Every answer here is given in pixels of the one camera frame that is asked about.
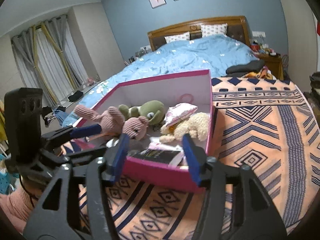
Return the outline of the pink left sleeve forearm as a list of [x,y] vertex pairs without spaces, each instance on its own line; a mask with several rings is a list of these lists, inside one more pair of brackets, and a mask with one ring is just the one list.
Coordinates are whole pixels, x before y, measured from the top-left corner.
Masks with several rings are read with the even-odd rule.
[[27,220],[33,211],[29,194],[19,186],[11,194],[1,194],[1,209],[13,224],[15,229],[22,233]]

